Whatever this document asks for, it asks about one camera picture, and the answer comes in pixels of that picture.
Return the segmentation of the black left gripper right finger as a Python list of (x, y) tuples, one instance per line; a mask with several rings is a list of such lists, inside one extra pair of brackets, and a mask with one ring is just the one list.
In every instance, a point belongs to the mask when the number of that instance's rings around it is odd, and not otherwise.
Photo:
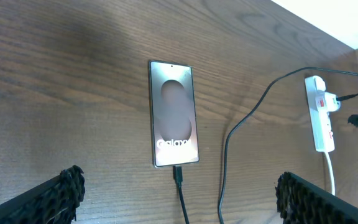
[(275, 190), (284, 223), (358, 224), (358, 208), (291, 172), (279, 177)]

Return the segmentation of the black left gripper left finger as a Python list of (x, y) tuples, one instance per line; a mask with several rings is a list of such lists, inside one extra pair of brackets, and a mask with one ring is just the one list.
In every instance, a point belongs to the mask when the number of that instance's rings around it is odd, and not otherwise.
[(85, 178), (73, 165), (60, 174), (0, 204), (0, 224), (71, 224), (85, 196)]

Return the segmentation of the white power strip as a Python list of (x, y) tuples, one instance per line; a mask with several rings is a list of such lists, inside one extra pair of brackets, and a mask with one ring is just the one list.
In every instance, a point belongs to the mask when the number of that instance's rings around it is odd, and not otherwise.
[(317, 75), (308, 77), (305, 79), (305, 88), (315, 149), (318, 152), (331, 152), (335, 146), (330, 112), (324, 110), (325, 82)]

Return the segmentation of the Galaxy smartphone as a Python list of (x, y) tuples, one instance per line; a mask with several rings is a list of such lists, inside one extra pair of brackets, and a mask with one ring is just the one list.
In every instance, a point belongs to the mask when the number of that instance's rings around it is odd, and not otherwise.
[(149, 96), (154, 166), (198, 162), (200, 153), (192, 68), (151, 60)]

